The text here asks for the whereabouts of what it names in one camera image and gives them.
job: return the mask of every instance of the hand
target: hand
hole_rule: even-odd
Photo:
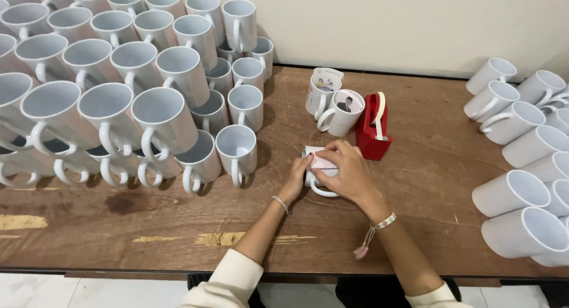
[[[316,152],[316,155],[338,166],[338,174],[334,177],[320,169],[312,169],[312,173],[328,189],[355,202],[373,222],[381,222],[391,215],[383,194],[375,188],[358,147],[348,141],[337,140]]]
[[[304,187],[304,172],[306,168],[310,166],[310,163],[314,159],[312,154],[308,155],[306,158],[297,158],[294,160],[293,165],[290,167],[290,174],[287,180],[284,182],[284,186],[281,191],[276,195],[281,198],[281,200],[290,206],[298,195],[301,193],[302,187]]]

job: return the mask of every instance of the red tape dispenser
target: red tape dispenser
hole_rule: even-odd
[[[365,159],[381,160],[389,145],[391,136],[388,130],[388,105],[382,92],[365,97],[364,112],[356,123],[356,145]]]

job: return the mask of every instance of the stack of mugs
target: stack of mugs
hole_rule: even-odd
[[[222,168],[237,187],[255,170],[273,44],[252,2],[0,0],[0,33],[3,184],[183,173],[196,193]]]
[[[539,70],[514,87],[506,60],[491,58],[466,83],[474,97],[466,115],[502,148],[514,166],[472,192],[474,205],[491,219],[482,236],[506,258],[530,256],[548,266],[569,265],[569,89]]]

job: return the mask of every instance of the white tile floor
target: white tile floor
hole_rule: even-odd
[[[342,308],[334,285],[261,283],[268,308]],[[0,273],[0,308],[155,308],[180,304],[184,281],[64,278],[62,275]],[[474,308],[548,308],[537,286],[461,287]]]

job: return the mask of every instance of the beige wall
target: beige wall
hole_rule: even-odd
[[[568,0],[251,1],[280,63],[469,77],[502,57],[569,81]]]

